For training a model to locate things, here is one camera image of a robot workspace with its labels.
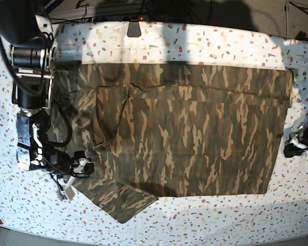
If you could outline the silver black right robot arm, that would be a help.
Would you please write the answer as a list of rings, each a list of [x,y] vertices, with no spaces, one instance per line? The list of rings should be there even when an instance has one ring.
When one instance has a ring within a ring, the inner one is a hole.
[[[88,178],[93,162],[84,151],[69,156],[62,148],[72,139],[72,127],[52,96],[57,42],[49,18],[34,1],[0,1],[0,53],[13,78],[12,103],[16,115],[17,165],[25,171],[42,170],[56,184],[60,200],[72,200],[75,179]],[[63,142],[48,139],[48,110],[56,107],[66,129]]]

